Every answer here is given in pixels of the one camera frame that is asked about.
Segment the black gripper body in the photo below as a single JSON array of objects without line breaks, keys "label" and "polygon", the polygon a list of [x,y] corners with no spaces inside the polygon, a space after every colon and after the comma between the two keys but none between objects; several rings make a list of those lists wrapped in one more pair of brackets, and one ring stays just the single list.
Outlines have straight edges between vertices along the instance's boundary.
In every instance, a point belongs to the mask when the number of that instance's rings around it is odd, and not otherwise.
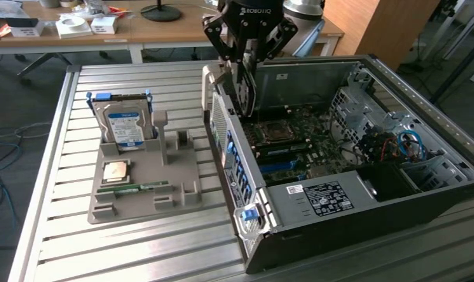
[{"label": "black gripper body", "polygon": [[284,1],[220,1],[218,11],[236,40],[265,39],[284,19]]}]

